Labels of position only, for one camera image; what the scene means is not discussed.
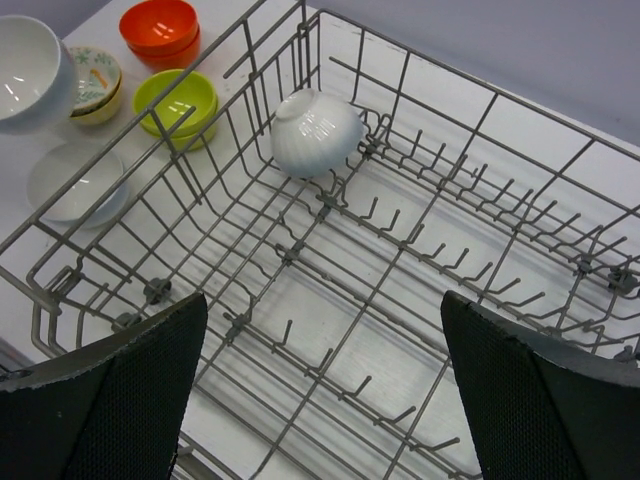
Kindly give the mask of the floral patterned bowl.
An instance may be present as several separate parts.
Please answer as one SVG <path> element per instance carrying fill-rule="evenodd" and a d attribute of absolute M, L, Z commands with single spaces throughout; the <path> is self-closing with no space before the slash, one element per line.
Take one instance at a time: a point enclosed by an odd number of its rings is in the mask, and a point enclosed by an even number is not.
<path fill-rule="evenodd" d="M 73 116 L 95 110 L 109 100 L 120 83 L 122 71 L 117 60 L 96 47 L 70 47 L 77 72 L 77 95 Z"/>

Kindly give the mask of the beige blue patterned bowl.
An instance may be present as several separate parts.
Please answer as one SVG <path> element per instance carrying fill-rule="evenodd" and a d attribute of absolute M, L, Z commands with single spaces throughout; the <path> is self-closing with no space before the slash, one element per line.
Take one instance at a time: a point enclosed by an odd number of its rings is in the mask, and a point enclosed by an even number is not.
<path fill-rule="evenodd" d="M 72 115 L 69 120 L 80 126 L 97 126 L 108 122 L 120 110 L 122 92 L 122 81 L 119 81 L 114 94 L 103 105 L 82 115 Z"/>

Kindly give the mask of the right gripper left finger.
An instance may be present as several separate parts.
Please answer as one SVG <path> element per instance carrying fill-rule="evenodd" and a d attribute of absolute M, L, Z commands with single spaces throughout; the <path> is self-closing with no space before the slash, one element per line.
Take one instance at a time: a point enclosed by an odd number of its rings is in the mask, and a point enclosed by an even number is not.
<path fill-rule="evenodd" d="M 4 479 L 168 479 L 208 319 L 195 293 L 1 377 Z"/>

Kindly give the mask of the white bowl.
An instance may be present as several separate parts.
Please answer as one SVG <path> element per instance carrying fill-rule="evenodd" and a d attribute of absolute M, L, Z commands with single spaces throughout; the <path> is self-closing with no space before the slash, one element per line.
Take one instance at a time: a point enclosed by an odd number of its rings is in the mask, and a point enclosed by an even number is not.
<path fill-rule="evenodd" d="M 1 18 L 1 132 L 26 135 L 67 119 L 77 73 L 66 46 L 44 22 Z"/>
<path fill-rule="evenodd" d="M 38 209 L 44 205 L 97 150 L 98 145 L 94 142 L 70 142 L 47 152 L 29 173 L 26 196 L 30 206 Z M 119 156 L 112 151 L 106 153 L 43 214 L 43 219 L 60 226 L 72 225 L 124 172 Z M 125 206 L 129 193 L 129 186 L 122 184 L 85 220 L 82 227 L 92 229 L 111 220 Z"/>
<path fill-rule="evenodd" d="M 271 123 L 270 146 L 287 175 L 310 178 L 336 168 L 364 135 L 356 108 L 327 93 L 305 88 L 285 98 Z"/>

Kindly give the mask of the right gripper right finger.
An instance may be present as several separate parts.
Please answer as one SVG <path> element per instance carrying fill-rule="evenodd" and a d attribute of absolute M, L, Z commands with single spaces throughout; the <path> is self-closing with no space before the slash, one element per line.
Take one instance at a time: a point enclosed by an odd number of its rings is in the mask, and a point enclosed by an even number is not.
<path fill-rule="evenodd" d="M 449 290 L 440 306 L 486 479 L 636 479 L 639 369 Z"/>

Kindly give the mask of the white bowl front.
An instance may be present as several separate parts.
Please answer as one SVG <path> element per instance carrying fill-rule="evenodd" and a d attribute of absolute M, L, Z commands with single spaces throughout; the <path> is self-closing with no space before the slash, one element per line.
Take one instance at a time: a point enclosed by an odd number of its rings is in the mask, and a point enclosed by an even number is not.
<path fill-rule="evenodd" d="M 98 145 L 94 142 L 70 142 L 47 152 L 29 173 L 26 196 L 30 206 L 38 209 L 44 205 L 97 150 Z M 112 151 L 106 153 L 43 214 L 43 219 L 60 226 L 72 225 L 124 172 L 119 156 Z M 85 220 L 82 227 L 92 229 L 111 220 L 125 206 L 129 193 L 129 186 L 122 184 Z"/>

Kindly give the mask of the lime green bowl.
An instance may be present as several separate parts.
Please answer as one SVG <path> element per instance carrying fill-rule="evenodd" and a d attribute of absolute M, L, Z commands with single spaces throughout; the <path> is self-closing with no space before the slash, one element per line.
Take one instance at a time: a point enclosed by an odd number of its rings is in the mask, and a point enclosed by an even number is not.
<path fill-rule="evenodd" d="M 184 104 L 180 107 L 176 107 L 176 113 L 169 114 L 158 113 L 161 123 L 166 130 L 176 123 L 190 108 L 190 105 Z M 189 146 L 188 151 L 197 150 L 204 146 L 205 143 L 209 143 L 215 136 L 218 128 L 218 123 L 212 123 L 203 133 L 201 133 L 202 127 L 205 123 L 208 123 L 218 112 L 218 101 L 214 102 L 213 110 L 202 120 L 199 120 L 194 130 L 185 134 L 180 133 L 178 130 L 171 134 L 171 140 L 177 150 L 182 150 L 185 146 Z M 157 125 L 151 115 L 147 115 L 141 121 L 141 128 L 144 129 L 150 135 L 155 137 L 161 137 L 160 131 L 157 129 Z"/>
<path fill-rule="evenodd" d="M 183 69 L 165 70 L 143 81 L 134 93 L 132 108 L 141 113 L 184 73 Z M 215 115 L 218 95 L 213 83 L 198 71 L 190 72 L 156 105 L 155 112 L 165 130 L 169 130 L 191 107 L 195 110 L 174 131 L 183 137 L 196 133 Z"/>

